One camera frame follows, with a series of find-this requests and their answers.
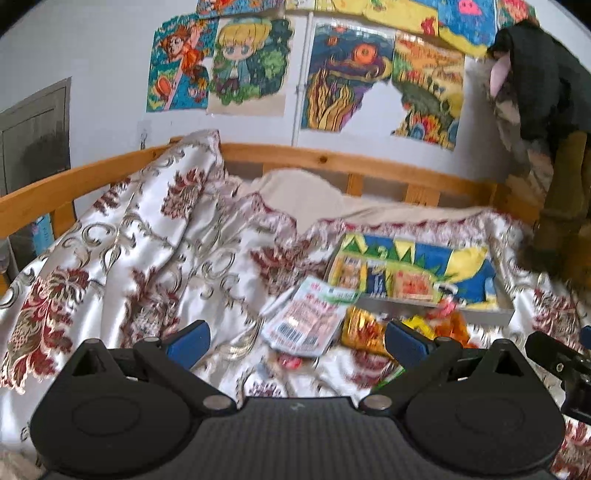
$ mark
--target wooden bed rail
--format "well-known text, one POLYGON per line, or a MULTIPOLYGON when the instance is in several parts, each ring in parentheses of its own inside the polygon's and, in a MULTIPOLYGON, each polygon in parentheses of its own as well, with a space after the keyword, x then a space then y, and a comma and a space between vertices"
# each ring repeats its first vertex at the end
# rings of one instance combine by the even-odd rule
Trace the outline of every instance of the wooden bed rail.
MULTIPOLYGON (((181 137, 173 137, 170 144, 181 137)), ((105 185, 114 184, 158 158, 169 145, 118 155, 73 168, 40 180, 0 198, 0 238, 16 232, 41 215, 51 214, 56 237, 75 222, 72 201, 105 185)), ((256 163, 266 173, 296 167, 348 174, 346 193, 361 196, 363 180, 371 177, 408 184, 405 202, 437 206, 441 193, 465 196, 473 205, 494 206, 526 223, 537 220, 538 210, 493 183, 481 183, 361 155, 333 153, 281 145, 222 144, 226 162, 256 163)))

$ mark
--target bedspread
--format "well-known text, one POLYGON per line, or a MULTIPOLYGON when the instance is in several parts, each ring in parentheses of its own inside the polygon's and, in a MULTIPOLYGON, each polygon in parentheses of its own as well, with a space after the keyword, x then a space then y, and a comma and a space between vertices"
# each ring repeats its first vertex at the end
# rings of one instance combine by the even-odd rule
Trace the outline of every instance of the bedspread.
MULTIPOLYGON (((515 250, 529 232, 509 217, 484 210, 461 220, 374 226, 326 219, 298 233, 292 217, 271 209, 257 192, 237 194, 239 186, 226 174, 217 132, 191 134, 113 186, 19 275, 0 301, 4 445, 34 457, 28 421, 82 340, 129 347, 197 319, 208 322, 212 345, 193 371, 239 403, 249 395, 359 401, 390 372, 386 360, 334 346, 320 359, 286 369, 259 335, 300 280, 323 276, 349 231, 454 248, 488 244, 516 313, 505 329, 470 326, 472 342, 487 347, 505 337, 523 349, 527 335, 542 330, 582 349, 577 316, 584 307, 563 286, 517 267, 515 250)), ((537 371, 561 402, 557 378, 537 371)), ((561 478, 591 474, 590 430, 567 419, 554 465, 561 478)))

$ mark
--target barcode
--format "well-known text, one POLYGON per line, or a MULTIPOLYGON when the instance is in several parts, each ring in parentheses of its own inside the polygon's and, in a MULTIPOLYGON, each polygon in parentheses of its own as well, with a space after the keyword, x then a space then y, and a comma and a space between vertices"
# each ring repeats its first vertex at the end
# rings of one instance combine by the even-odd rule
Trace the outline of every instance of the barcode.
POLYGON ((301 332, 298 332, 288 323, 282 323, 279 325, 279 327, 277 327, 277 331, 290 342, 297 342, 301 338, 301 332))
POLYGON ((306 346, 306 345, 316 346, 317 343, 318 343, 318 337, 307 337, 304 340, 304 343, 302 345, 303 346, 306 346))

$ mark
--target poster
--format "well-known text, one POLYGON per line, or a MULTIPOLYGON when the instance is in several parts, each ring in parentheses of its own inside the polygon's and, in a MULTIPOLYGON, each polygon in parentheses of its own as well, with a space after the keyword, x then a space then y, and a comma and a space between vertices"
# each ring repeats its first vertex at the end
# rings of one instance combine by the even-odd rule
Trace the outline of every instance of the poster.
POLYGON ((366 28, 317 25, 301 126, 340 132, 376 82, 389 82, 394 39, 366 28))
POLYGON ((318 12, 333 12, 333 0, 285 0, 286 10, 316 10, 318 12))
POLYGON ((206 108, 209 74, 202 64, 213 54, 217 20, 182 15, 154 34, 147 112, 206 108))
POLYGON ((292 36, 285 18, 237 18, 220 23, 207 111, 283 116, 282 87, 292 36))
POLYGON ((392 132, 453 150, 463 104, 464 55, 396 34, 392 81, 407 111, 392 132))
POLYGON ((527 18, 535 18, 535 8, 524 0, 497 0, 496 15, 500 30, 527 18))
POLYGON ((440 37, 472 57, 484 57, 496 35, 495 0, 287 0, 286 8, 365 17, 406 32, 440 37))
POLYGON ((216 18, 238 14, 256 14, 277 8, 278 0, 199 0, 199 18, 216 18))

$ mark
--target bed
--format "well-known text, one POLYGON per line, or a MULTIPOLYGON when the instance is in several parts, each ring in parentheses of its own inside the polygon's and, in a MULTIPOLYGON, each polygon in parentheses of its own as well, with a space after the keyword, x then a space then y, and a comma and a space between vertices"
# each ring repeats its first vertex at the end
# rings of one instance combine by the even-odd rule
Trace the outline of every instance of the bed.
MULTIPOLYGON (((455 248, 487 244, 515 316, 506 328, 469 326, 471 342, 487 347, 503 337, 522 349, 529 333, 542 330, 583 350, 583 302, 515 261, 538 209, 498 184, 357 155, 225 144, 216 131, 200 131, 1 198, 0 238, 45 213, 59 239, 0 300, 0 440, 32 459, 28 419, 69 353, 89 337, 126 347, 205 319, 212 348, 193 372, 238 402, 247 395, 367 395, 389 362, 335 346, 289 371, 259 336, 299 281, 324 274, 350 231, 455 248), (228 175, 226 163, 262 164, 264 175, 244 182, 228 175), (346 194, 306 170, 347 174, 346 194), (360 198, 368 177, 407 184, 404 202, 360 198), (109 191, 76 220, 72 200, 104 185, 109 191), (442 194, 473 206, 440 208, 442 194)), ((557 378, 537 371, 563 401, 557 378)), ((591 429, 566 422, 553 471, 588 478, 591 429)))

